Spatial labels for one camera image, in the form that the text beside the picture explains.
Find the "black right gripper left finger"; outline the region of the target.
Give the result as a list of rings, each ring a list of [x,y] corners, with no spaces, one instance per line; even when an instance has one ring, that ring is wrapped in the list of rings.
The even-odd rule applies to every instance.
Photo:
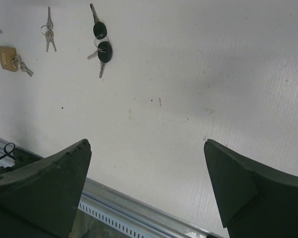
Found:
[[[0,175],[0,238],[67,238],[91,160],[83,139]]]

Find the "small silver key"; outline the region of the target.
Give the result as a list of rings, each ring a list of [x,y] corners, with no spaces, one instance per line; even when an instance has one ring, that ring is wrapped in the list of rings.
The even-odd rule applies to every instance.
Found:
[[[22,72],[26,72],[30,77],[33,76],[33,72],[28,69],[26,64],[21,60],[19,56],[15,56],[12,60],[12,66],[17,70],[20,69]]]

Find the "large brass padlock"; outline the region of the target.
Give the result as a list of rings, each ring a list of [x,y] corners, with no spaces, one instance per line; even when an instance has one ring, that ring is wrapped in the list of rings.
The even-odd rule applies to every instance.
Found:
[[[2,69],[17,72],[17,51],[14,47],[0,46],[0,64]]]

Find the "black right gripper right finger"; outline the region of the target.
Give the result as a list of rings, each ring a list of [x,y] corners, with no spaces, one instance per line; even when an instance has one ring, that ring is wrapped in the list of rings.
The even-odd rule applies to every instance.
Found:
[[[298,238],[298,177],[209,139],[204,154],[221,222],[231,238]]]

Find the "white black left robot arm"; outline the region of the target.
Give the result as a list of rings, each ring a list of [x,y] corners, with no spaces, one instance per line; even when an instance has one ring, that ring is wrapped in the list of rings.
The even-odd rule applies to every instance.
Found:
[[[10,142],[3,147],[3,152],[0,154],[0,175],[15,171],[41,159],[41,156],[19,148]]]

